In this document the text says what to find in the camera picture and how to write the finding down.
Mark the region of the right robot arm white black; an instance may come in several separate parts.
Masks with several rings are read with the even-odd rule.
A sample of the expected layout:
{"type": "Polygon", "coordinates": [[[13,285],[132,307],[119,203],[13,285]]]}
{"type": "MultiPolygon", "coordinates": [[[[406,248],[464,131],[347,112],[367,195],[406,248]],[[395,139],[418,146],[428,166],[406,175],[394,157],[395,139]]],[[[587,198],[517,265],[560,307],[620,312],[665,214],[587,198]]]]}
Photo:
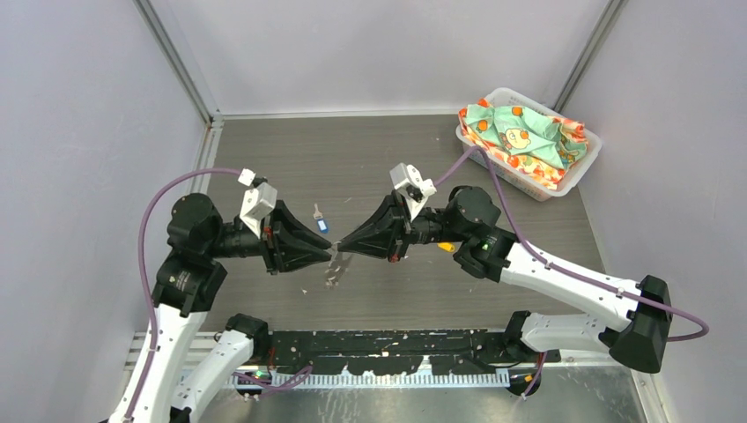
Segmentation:
{"type": "Polygon", "coordinates": [[[489,194],[474,186],[452,190],[443,208],[410,216],[407,196],[386,195],[374,214],[337,245],[342,252],[396,263],[408,247],[458,243],[453,254],[474,278],[527,288],[578,309],[576,315],[512,314],[503,350],[514,361],[550,350],[608,353],[648,374],[662,369],[672,314],[668,284],[653,275],[641,281],[614,278],[547,254],[496,225],[501,214],[489,194]]]}

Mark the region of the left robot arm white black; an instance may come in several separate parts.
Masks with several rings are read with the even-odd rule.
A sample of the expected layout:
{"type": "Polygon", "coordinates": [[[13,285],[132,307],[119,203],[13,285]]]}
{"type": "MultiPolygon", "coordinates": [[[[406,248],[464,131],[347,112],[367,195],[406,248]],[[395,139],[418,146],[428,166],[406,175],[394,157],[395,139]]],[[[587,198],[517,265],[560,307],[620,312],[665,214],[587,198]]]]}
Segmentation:
{"type": "Polygon", "coordinates": [[[237,314],[208,355],[188,376],[182,374],[226,279],[220,259],[260,257],[267,272],[277,274],[331,258],[330,242],[296,220],[272,189],[248,189],[239,214],[228,222],[208,196],[189,194],[174,204],[167,234],[172,250],[150,295],[156,323],[111,422],[197,422],[241,365],[269,357],[268,324],[237,314]]]}

